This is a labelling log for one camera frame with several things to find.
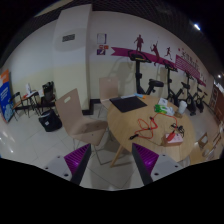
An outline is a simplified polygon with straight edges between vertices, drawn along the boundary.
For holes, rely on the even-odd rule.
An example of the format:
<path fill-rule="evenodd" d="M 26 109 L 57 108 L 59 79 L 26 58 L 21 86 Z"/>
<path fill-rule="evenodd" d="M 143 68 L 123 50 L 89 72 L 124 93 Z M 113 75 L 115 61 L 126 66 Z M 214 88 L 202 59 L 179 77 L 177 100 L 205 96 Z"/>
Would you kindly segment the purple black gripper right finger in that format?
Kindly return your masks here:
<path fill-rule="evenodd" d="M 132 144 L 132 154 L 143 184 L 148 185 L 152 183 L 153 179 L 151 177 L 151 173 L 159 155 L 137 143 Z"/>

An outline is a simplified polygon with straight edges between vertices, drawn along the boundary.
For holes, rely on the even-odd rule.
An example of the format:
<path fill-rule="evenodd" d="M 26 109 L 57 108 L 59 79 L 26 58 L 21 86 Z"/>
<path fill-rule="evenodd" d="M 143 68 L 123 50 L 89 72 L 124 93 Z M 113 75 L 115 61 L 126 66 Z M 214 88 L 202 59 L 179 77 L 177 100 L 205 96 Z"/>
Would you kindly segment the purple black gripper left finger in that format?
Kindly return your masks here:
<path fill-rule="evenodd" d="M 85 169 L 87 167 L 90 155 L 91 155 L 91 145 L 86 144 L 64 157 L 65 162 L 68 165 L 68 168 L 72 174 L 71 178 L 72 183 L 76 185 L 80 184 Z"/>

